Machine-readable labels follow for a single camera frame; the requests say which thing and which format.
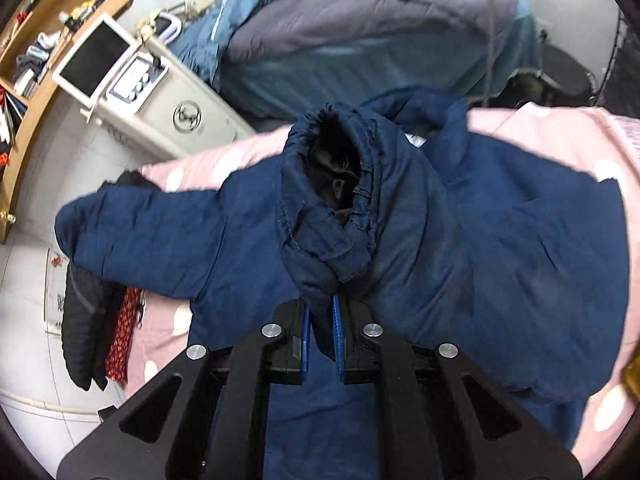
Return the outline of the red floral cloth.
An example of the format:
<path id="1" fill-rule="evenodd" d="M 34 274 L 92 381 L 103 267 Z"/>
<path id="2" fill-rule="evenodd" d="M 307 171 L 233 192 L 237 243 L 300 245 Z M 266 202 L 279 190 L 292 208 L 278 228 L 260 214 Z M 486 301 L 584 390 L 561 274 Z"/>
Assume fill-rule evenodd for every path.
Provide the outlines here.
<path id="1" fill-rule="evenodd" d="M 108 379 L 120 384 L 127 382 L 127 366 L 134 328 L 142 309 L 142 291 L 128 287 L 116 318 L 116 326 L 105 360 L 105 374 Z"/>

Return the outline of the navy blue padded jacket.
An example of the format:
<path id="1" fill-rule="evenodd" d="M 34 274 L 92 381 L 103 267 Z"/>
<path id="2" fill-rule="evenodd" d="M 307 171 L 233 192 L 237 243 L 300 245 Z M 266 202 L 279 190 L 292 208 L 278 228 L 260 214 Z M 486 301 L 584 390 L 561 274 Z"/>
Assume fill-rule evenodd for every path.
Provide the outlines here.
<path id="1" fill-rule="evenodd" d="M 61 211 L 76 266 L 105 280 L 107 260 L 141 244 L 158 281 L 129 286 L 192 311 L 186 351 L 61 478 L 205 479 L 216 359 L 299 299 L 308 370 L 271 387 L 261 479 L 382 479 L 374 387 L 338 374 L 336 296 L 410 344 L 439 479 L 582 474 L 572 447 L 629 301 L 620 188 L 472 133 L 462 100 L 404 89 L 329 104 L 216 191 L 109 185 Z"/>

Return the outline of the wooden wall shelf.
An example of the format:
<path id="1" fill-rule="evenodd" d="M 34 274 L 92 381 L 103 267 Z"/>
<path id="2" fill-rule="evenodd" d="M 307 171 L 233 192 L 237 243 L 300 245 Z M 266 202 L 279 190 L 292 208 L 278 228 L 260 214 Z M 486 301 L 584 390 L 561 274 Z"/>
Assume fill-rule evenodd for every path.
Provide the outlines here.
<path id="1" fill-rule="evenodd" d="M 134 0 L 9 0 L 1 6 L 1 240 L 14 212 L 30 152 L 58 96 L 52 75 L 102 14 Z"/>

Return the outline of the black jacket hanging bedside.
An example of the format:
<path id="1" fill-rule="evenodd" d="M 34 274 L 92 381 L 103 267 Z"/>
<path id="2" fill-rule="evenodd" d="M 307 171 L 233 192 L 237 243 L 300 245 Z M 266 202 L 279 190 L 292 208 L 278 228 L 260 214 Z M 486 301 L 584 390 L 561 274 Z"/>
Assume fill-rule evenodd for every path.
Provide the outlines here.
<path id="1" fill-rule="evenodd" d="M 55 218 L 55 236 L 70 264 L 62 321 L 63 356 L 76 386 L 89 390 L 92 384 L 105 389 L 105 360 L 110 350 L 116 318 L 129 285 L 153 285 L 151 255 L 141 244 L 132 243 L 129 252 L 116 252 L 108 259 L 112 268 L 104 280 L 75 264 L 78 226 L 70 214 L 61 211 Z"/>

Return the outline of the white washing machine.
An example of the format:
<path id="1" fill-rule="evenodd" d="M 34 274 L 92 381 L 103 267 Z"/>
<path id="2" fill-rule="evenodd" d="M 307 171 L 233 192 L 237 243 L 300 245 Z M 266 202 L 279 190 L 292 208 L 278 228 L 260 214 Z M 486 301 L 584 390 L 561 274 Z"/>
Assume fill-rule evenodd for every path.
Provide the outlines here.
<path id="1" fill-rule="evenodd" d="M 96 104 L 81 114 L 160 160 L 183 158 L 256 134 L 155 36 L 140 44 Z"/>

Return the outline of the white computer monitor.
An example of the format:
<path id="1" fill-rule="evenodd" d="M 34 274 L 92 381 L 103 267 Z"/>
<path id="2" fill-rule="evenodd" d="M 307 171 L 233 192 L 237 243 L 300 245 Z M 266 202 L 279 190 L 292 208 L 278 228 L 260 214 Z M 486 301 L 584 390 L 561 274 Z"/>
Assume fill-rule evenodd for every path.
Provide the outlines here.
<path id="1" fill-rule="evenodd" d="M 74 43 L 52 80 L 80 104 L 91 108 L 140 42 L 111 15 L 101 14 Z"/>

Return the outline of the golden yellow satin garment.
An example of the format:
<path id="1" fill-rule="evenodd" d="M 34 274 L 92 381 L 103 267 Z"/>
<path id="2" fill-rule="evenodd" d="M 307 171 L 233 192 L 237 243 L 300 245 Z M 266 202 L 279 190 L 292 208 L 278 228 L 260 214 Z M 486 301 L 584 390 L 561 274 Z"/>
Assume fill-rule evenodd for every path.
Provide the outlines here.
<path id="1" fill-rule="evenodd" d="M 628 392 L 640 401 L 640 352 L 636 350 L 622 371 L 624 384 Z"/>

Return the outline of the grey blue bedding pile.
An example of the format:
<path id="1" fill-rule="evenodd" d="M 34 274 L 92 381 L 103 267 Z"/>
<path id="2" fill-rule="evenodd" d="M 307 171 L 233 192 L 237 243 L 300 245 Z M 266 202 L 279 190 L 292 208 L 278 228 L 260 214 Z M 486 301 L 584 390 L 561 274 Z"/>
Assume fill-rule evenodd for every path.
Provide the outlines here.
<path id="1" fill-rule="evenodd" d="M 287 120 L 415 86 L 479 100 L 541 66 L 529 0 L 221 0 L 170 50 L 238 110 Z"/>

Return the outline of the pink polka dot bedsheet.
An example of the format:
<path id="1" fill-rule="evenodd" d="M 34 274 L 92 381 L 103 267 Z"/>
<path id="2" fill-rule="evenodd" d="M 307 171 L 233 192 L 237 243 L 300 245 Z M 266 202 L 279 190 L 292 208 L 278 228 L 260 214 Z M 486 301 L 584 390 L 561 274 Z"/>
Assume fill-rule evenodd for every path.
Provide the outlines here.
<path id="1" fill-rule="evenodd" d="M 623 369 L 639 345 L 639 122 L 600 107 L 541 107 L 519 110 L 473 108 L 471 131 L 511 142 L 539 156 L 562 162 L 603 180 L 618 182 L 626 209 L 630 255 L 630 293 L 620 353 L 610 380 L 592 396 L 582 418 L 573 453 L 589 474 L 622 436 L 638 405 L 625 388 Z M 254 138 L 212 148 L 191 157 L 140 168 L 145 179 L 167 192 L 216 190 L 234 170 L 282 151 L 290 128 L 282 126 Z M 141 320 L 134 329 L 125 392 L 134 394 L 186 348 L 191 324 L 186 300 L 144 292 Z"/>

